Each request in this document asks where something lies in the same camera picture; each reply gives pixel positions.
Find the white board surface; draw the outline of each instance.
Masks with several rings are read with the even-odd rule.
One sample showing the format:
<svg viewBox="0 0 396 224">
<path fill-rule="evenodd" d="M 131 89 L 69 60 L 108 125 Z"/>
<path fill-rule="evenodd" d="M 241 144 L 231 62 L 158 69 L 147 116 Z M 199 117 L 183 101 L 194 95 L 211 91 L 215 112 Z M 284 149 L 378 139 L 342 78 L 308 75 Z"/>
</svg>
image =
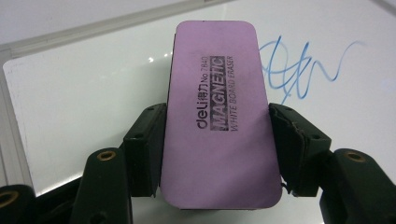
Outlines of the white board surface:
<svg viewBox="0 0 396 224">
<path fill-rule="evenodd" d="M 173 37 L 185 20 L 252 23 L 269 102 L 300 112 L 330 136 L 332 150 L 371 155 L 396 182 L 396 16 L 369 0 L 246 0 L 4 64 L 36 192 L 81 175 L 88 155 L 117 147 L 145 107 L 166 101 Z M 255 212 L 180 212 L 162 200 L 134 203 L 136 223 L 321 223 L 318 199 L 286 194 L 274 208 Z M 161 218 L 150 217 L 155 213 Z"/>
</svg>

